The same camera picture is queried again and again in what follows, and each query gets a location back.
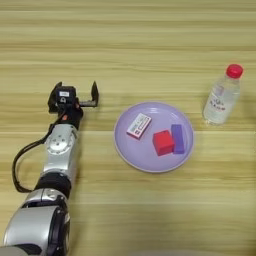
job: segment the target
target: black cable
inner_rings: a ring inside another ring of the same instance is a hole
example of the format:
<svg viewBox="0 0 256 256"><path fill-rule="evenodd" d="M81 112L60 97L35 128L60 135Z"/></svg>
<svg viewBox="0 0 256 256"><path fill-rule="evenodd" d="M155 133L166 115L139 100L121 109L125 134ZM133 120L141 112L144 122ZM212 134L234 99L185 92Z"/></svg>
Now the black cable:
<svg viewBox="0 0 256 256"><path fill-rule="evenodd" d="M16 166L17 166L17 162L19 160L19 158L25 154L26 152L28 152L29 150L31 150L32 148L35 148L41 144L44 144L45 141L47 140L47 138L49 137L49 135L52 133L53 131L53 128L55 127L56 124L59 123L59 121L62 119L62 117L66 114L66 110L63 111L63 113L58 117L58 119L53 123L51 124L48 132L46 133L46 135L41 138L40 140L37 140L37 141L34 141L30 144L28 144L27 146L25 146L24 148L22 148L18 154L15 156L15 158L13 159L13 163L12 163L12 180L13 180L13 184L16 188L16 190L18 192L21 192L21 193L29 193L29 192L32 192L31 189L27 189L27 188L24 188L18 178L17 178L17 173L16 173Z"/></svg>

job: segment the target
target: small box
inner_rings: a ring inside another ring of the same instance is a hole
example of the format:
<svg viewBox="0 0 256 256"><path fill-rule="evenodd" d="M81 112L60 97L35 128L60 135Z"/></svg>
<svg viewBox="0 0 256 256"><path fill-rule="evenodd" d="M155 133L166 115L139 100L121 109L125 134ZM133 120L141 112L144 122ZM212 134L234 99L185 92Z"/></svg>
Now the small box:
<svg viewBox="0 0 256 256"><path fill-rule="evenodd" d="M152 118L149 116L146 116L142 113L138 114L138 116L135 118L135 120L132 122L132 124L129 126L126 133L130 136L132 136L135 139L140 139L142 134L147 129L148 125L150 124Z"/></svg>
<svg viewBox="0 0 256 256"><path fill-rule="evenodd" d="M172 153L174 150L174 140L168 130L154 133L153 144L158 156Z"/></svg>
<svg viewBox="0 0 256 256"><path fill-rule="evenodd" d="M175 142L174 147L174 154L184 154L185 147L184 147L184 140L182 136L182 126L180 124L173 124L171 127L172 137Z"/></svg>

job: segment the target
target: robotic arm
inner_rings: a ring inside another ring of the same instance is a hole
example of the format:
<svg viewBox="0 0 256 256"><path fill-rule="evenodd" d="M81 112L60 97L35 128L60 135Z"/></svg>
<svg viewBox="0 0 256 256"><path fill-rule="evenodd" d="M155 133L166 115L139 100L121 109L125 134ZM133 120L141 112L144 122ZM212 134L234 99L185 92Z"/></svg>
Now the robotic arm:
<svg viewBox="0 0 256 256"><path fill-rule="evenodd" d="M83 117L82 107L98 105L95 82L91 94L91 101L79 102L76 89L62 83L51 92L49 112L57 113L58 119L40 141L45 144L47 161L34 190L8 224L0 256L67 254L70 227L67 201L76 176L77 133ZM18 157L14 161L14 170ZM21 187L15 174L13 180L18 191L29 191Z"/></svg>

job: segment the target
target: silver robot arm segment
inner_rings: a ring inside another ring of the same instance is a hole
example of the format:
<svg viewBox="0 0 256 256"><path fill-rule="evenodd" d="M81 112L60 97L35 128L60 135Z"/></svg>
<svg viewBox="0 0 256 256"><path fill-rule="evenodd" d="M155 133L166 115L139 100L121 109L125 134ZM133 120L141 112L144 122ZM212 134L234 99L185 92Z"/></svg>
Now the silver robot arm segment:
<svg viewBox="0 0 256 256"><path fill-rule="evenodd" d="M76 140L73 125L55 126L45 143L48 159L40 175L43 182L40 185L39 180L37 185L45 188L36 187L14 214L4 236L5 246L40 256L66 255L70 225L67 200L75 180ZM59 186L59 181L65 181L66 186Z"/></svg>

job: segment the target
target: red bottle cap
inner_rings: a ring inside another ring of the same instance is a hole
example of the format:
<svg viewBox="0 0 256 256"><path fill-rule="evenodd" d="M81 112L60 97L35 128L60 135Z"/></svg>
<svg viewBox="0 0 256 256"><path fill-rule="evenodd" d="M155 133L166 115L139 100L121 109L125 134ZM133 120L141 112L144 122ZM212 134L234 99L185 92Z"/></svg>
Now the red bottle cap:
<svg viewBox="0 0 256 256"><path fill-rule="evenodd" d="M243 74L243 68L238 64L231 64L228 66L226 74L234 79L240 78Z"/></svg>

